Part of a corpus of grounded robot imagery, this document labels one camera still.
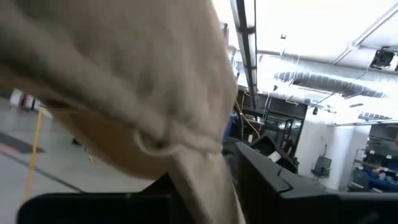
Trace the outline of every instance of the white wall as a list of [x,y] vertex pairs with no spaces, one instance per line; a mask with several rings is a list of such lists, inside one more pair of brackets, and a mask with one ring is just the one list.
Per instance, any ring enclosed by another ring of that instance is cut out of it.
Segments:
[[318,156],[325,151],[325,145],[329,143],[331,129],[326,124],[331,122],[333,116],[323,110],[318,110],[317,115],[312,115],[311,109],[307,111],[295,153],[300,163],[298,174],[313,177],[311,169],[315,166]]
[[356,121],[358,115],[350,110],[340,111],[337,114],[319,110],[317,115],[312,115],[312,110],[308,110],[295,154],[300,163],[298,174],[314,177],[311,169],[327,146],[326,157],[332,160],[330,175],[328,178],[320,179],[319,182],[329,189],[345,190],[356,150],[366,147],[371,127],[327,127],[326,125]]

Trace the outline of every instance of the concrete floor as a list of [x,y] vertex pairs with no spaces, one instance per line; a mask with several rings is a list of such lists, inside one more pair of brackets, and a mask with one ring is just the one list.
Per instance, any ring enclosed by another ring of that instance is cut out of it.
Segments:
[[[33,144],[37,113],[21,112],[0,99],[0,132]],[[91,163],[82,147],[71,145],[73,136],[56,121],[43,117],[30,196],[50,192],[137,192],[151,181],[128,177],[98,160]],[[31,154],[0,147],[0,223],[15,223],[23,203]]]

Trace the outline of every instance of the ventilation duct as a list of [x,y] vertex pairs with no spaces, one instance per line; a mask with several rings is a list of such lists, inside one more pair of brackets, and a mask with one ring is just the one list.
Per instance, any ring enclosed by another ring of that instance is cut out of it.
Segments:
[[[316,94],[311,93],[311,90],[303,90],[297,88],[297,86],[287,86],[285,83],[273,82],[273,84],[262,86],[263,88],[259,91],[260,95],[269,95],[274,98],[285,100],[288,103],[297,104],[302,103],[305,105],[317,105],[321,108],[329,108],[328,101],[323,101],[327,95],[322,95],[321,93]],[[239,89],[248,92],[247,86],[239,85]]]
[[[274,55],[261,55],[258,65],[258,88],[270,76],[282,82],[292,82],[307,88],[341,93],[343,96],[363,95],[377,98],[390,97],[398,87],[398,76],[328,65],[325,63],[295,60]],[[244,72],[240,62],[235,69]]]

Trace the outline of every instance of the white ceiling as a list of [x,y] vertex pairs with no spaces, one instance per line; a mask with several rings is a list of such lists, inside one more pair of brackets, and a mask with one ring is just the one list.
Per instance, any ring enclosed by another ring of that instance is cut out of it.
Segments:
[[[213,2],[220,21],[229,24],[229,43],[238,48],[230,0]],[[257,47],[272,52],[285,50],[301,59],[333,63],[396,3],[396,0],[258,0]],[[396,27],[398,14],[373,32],[363,45],[372,48],[398,45]],[[282,33],[287,35],[286,40],[280,39]],[[353,50],[338,64],[368,68],[375,51]]]

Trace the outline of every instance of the blue bin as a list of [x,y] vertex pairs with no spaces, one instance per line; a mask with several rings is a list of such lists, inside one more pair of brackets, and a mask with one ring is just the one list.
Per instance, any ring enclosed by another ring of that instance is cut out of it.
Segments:
[[225,142],[225,141],[227,141],[227,140],[229,139],[229,134],[230,134],[230,132],[231,132],[231,127],[232,127],[232,122],[233,122],[233,120],[234,120],[234,113],[231,112],[231,113],[229,114],[229,121],[228,121],[228,124],[226,125],[226,128],[225,128],[224,137],[223,137],[223,142]]

